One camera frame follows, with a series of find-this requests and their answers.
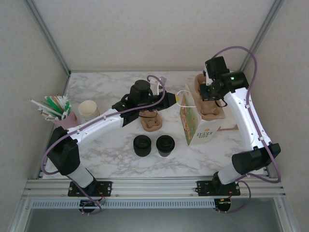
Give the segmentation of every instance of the paper bag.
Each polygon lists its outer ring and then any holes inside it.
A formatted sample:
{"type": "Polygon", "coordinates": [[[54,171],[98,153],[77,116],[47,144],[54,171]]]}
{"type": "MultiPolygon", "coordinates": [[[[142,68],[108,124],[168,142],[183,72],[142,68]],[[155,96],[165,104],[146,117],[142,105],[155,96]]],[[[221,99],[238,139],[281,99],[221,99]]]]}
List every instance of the paper bag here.
{"type": "Polygon", "coordinates": [[[214,101],[203,101],[199,94],[200,75],[194,83],[187,83],[182,105],[196,106],[181,107],[180,117],[188,145],[202,144],[209,141],[225,119],[223,109],[214,101]]]}
{"type": "MultiPolygon", "coordinates": [[[[204,75],[202,73],[198,74],[195,77],[195,80],[194,80],[194,90],[195,90],[195,93],[199,94],[199,92],[200,92],[199,85],[205,84],[205,83],[206,83],[206,77],[204,77],[204,75]]],[[[222,109],[223,109],[224,114],[225,114],[225,120],[221,124],[220,128],[218,129],[218,131],[225,131],[225,130],[226,131],[230,131],[230,130],[234,131],[234,130],[238,130],[236,120],[235,120],[234,115],[233,115],[232,111],[230,110],[229,106],[224,107],[222,109]]]]}

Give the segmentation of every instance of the white paper cup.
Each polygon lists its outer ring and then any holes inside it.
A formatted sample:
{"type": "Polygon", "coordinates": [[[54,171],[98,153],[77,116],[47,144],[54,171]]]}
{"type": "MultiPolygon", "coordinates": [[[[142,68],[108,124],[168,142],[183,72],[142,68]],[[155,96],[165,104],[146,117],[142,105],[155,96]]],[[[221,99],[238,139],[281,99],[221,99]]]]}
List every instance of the white paper cup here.
{"type": "Polygon", "coordinates": [[[82,102],[78,107],[78,112],[86,121],[90,121],[100,115],[97,104],[92,100],[82,102]]]}

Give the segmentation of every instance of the black mounting bracket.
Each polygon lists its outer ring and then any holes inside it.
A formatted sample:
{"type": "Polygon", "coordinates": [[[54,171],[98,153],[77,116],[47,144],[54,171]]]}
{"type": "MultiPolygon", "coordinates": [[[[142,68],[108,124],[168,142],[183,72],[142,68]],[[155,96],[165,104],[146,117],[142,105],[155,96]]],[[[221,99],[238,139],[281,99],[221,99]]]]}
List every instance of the black mounting bracket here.
{"type": "Polygon", "coordinates": [[[239,196],[240,190],[239,185],[235,182],[230,183],[228,185],[224,185],[224,189],[219,192],[216,191],[215,187],[211,180],[208,181],[197,181],[197,188],[195,192],[198,193],[199,197],[206,197],[206,196],[239,196]]]}
{"type": "MultiPolygon", "coordinates": [[[[112,192],[112,181],[98,181],[95,190],[90,194],[90,197],[110,197],[112,192]]],[[[68,192],[69,197],[83,197],[82,192],[71,182],[68,192]]]]}

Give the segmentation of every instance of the marble countertop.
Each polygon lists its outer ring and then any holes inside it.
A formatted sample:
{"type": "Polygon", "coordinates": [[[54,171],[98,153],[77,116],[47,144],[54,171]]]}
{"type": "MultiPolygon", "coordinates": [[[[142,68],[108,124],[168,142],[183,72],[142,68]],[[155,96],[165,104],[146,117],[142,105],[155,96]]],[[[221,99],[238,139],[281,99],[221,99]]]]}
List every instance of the marble countertop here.
{"type": "MultiPolygon", "coordinates": [[[[99,111],[104,113],[129,93],[136,80],[145,80],[149,74],[167,78],[166,90],[177,93],[199,73],[201,72],[73,73],[67,94],[73,111],[84,123],[78,113],[78,106],[85,100],[95,101],[99,111]]],[[[218,131],[209,142],[188,146],[179,110],[180,107],[174,105],[160,111],[163,126],[155,132],[146,132],[140,119],[137,119],[123,128],[103,135],[80,151],[81,163],[96,178],[202,176],[213,175],[230,164],[233,154],[243,151],[238,130],[218,131]],[[133,150],[133,139],[140,134],[145,134],[152,140],[151,153],[143,158],[138,157],[133,150]],[[155,147],[157,138],[164,134],[173,137],[176,144],[166,158],[161,157],[155,147]]],[[[47,161],[46,170],[56,170],[50,160],[47,161]]],[[[57,179],[63,176],[44,175],[43,178],[57,179]]]]}

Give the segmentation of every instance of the purple cable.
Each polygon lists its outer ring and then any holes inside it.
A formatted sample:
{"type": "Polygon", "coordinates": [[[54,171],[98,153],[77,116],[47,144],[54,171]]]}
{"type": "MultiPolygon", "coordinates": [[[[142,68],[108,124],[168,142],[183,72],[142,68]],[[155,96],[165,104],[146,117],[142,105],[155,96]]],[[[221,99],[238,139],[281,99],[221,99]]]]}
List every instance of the purple cable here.
{"type": "MultiPolygon", "coordinates": [[[[227,47],[227,48],[221,50],[221,51],[218,52],[216,55],[214,55],[213,58],[216,57],[217,55],[219,55],[219,54],[222,53],[222,52],[225,52],[225,51],[227,51],[227,50],[234,49],[234,48],[237,48],[237,49],[241,49],[241,50],[246,51],[246,52],[252,57],[252,59],[253,59],[253,61],[254,61],[253,78],[252,78],[252,81],[251,81],[251,83],[250,83],[250,86],[249,86],[249,89],[248,89],[248,92],[247,92],[247,96],[246,96],[246,102],[249,102],[249,97],[250,97],[250,94],[251,94],[251,91],[252,91],[252,88],[253,88],[253,85],[254,85],[254,82],[255,82],[256,73],[257,73],[257,61],[256,61],[256,57],[254,56],[254,54],[253,54],[249,49],[247,49],[247,48],[245,48],[245,47],[242,47],[242,46],[231,46],[231,47],[227,47]]],[[[254,115],[253,115],[253,113],[252,113],[251,108],[248,108],[248,111],[249,111],[250,117],[251,117],[251,119],[252,119],[252,122],[253,122],[253,124],[254,124],[254,127],[255,127],[255,129],[256,129],[256,131],[257,131],[258,136],[259,136],[259,137],[263,137],[263,136],[262,136],[262,133],[261,133],[261,131],[260,131],[260,129],[259,129],[257,123],[256,123],[256,120],[255,120],[255,118],[254,118],[254,115]]],[[[263,144],[263,146],[265,147],[267,153],[269,154],[269,157],[270,157],[271,161],[272,161],[273,164],[274,164],[274,167],[275,167],[276,172],[277,172],[277,175],[278,175],[278,179],[277,179],[277,180],[268,180],[268,179],[265,179],[265,178],[260,177],[260,176],[258,176],[258,175],[256,175],[256,174],[253,174],[253,173],[247,173],[247,174],[252,175],[252,176],[254,176],[254,177],[256,177],[256,178],[258,178],[258,179],[260,179],[260,180],[264,180],[264,181],[266,181],[266,182],[272,183],[272,184],[279,183],[279,182],[281,182],[281,172],[280,172],[280,170],[279,170],[279,167],[278,167],[277,163],[275,162],[275,158],[273,157],[271,151],[269,150],[269,148],[268,148],[266,142],[265,142],[264,140],[261,140],[261,141],[262,141],[262,144],[263,144]]],[[[246,176],[246,175],[243,175],[243,176],[239,177],[236,181],[241,180],[241,179],[244,178],[245,176],[246,176]]]]}
{"type": "Polygon", "coordinates": [[[248,185],[246,182],[244,182],[243,180],[240,180],[239,182],[244,183],[244,184],[247,186],[247,188],[248,188],[248,191],[249,191],[249,198],[248,198],[247,203],[245,203],[242,207],[240,207],[240,208],[238,208],[238,209],[231,210],[231,211],[220,211],[220,210],[216,210],[218,213],[225,213],[225,214],[235,213],[235,212],[238,212],[238,211],[240,211],[240,210],[246,208],[246,207],[249,205],[249,203],[250,203],[250,201],[251,201],[251,190],[250,190],[250,187],[249,187],[249,185],[248,185]]]}
{"type": "MultiPolygon", "coordinates": [[[[155,105],[158,105],[160,102],[162,102],[162,100],[163,100],[164,97],[165,97],[165,87],[164,87],[164,84],[162,83],[162,81],[161,81],[158,77],[156,77],[156,76],[154,76],[154,75],[148,75],[148,76],[147,76],[147,80],[148,80],[148,81],[150,81],[150,77],[155,78],[155,79],[160,83],[160,85],[162,86],[162,89],[163,89],[162,97],[161,97],[157,102],[155,102],[155,103],[153,103],[153,104],[150,104],[150,105],[135,107],[135,108],[132,108],[132,109],[123,110],[123,111],[121,111],[121,112],[115,112],[115,113],[106,115],[105,118],[104,118],[104,117],[98,118],[98,119],[94,120],[93,122],[91,122],[91,123],[89,123],[89,124],[87,124],[87,125],[85,125],[85,126],[79,128],[79,131],[82,131],[82,130],[86,129],[87,127],[90,127],[91,125],[93,125],[93,124],[95,124],[95,123],[97,123],[97,122],[99,122],[99,121],[102,121],[102,120],[104,120],[104,119],[106,119],[106,118],[108,118],[108,117],[112,117],[112,116],[119,115],[119,114],[124,114],[124,113],[130,112],[130,111],[133,111],[133,110],[140,110],[140,109],[145,109],[145,108],[148,108],[148,107],[153,107],[153,106],[155,106],[155,105]]],[[[49,153],[57,144],[59,144],[62,140],[66,139],[66,138],[68,138],[68,137],[70,137],[71,135],[76,134],[76,133],[77,133],[77,130],[72,131],[71,133],[68,133],[68,134],[66,134],[65,136],[59,138],[56,142],[54,142],[54,143],[45,151],[45,153],[44,153],[44,155],[43,155],[43,157],[42,157],[42,159],[41,159],[41,170],[42,170],[42,172],[43,172],[44,174],[46,174],[46,175],[53,175],[53,174],[56,174],[56,173],[59,172],[59,171],[55,171],[55,172],[49,173],[49,172],[47,172],[47,171],[45,170],[44,162],[45,162],[45,160],[47,159],[47,155],[48,155],[48,153],[49,153]]],[[[98,202],[96,202],[95,200],[93,200],[89,195],[87,195],[87,194],[83,191],[82,187],[80,187],[75,181],[73,181],[73,183],[74,183],[74,184],[77,186],[77,188],[90,200],[90,201],[86,202],[86,203],[83,205],[83,207],[82,207],[82,212],[84,212],[84,207],[85,207],[89,202],[94,202],[94,203],[99,207],[99,209],[100,209],[99,211],[97,211],[97,212],[95,212],[95,213],[89,213],[89,215],[93,215],[93,214],[96,214],[96,213],[100,212],[100,211],[102,210],[100,204],[99,204],[98,202]]]]}

